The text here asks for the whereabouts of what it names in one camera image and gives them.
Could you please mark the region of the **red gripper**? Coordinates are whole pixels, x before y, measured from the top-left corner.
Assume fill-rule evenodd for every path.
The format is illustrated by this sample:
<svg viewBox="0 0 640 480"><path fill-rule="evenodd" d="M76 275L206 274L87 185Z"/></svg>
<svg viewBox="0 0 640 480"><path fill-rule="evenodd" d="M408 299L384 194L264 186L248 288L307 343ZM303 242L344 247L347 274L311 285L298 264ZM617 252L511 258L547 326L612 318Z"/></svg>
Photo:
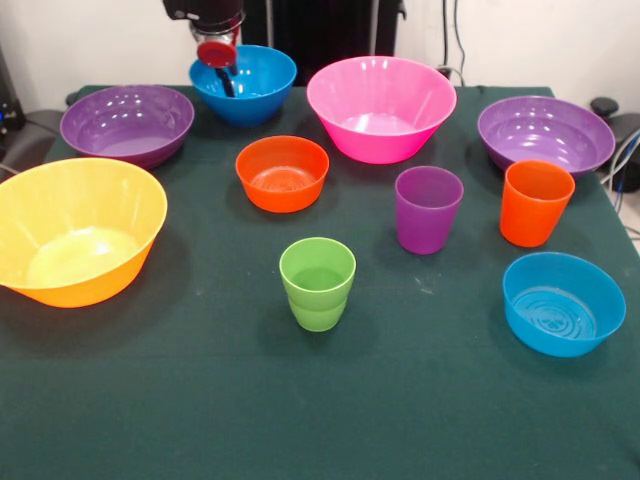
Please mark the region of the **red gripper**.
<svg viewBox="0 0 640 480"><path fill-rule="evenodd" d="M197 47L198 59L214 71L219 78L224 93L228 98L235 97L232 81L233 75L239 74L237 62L237 50L233 44L218 41L205 41Z"/></svg>

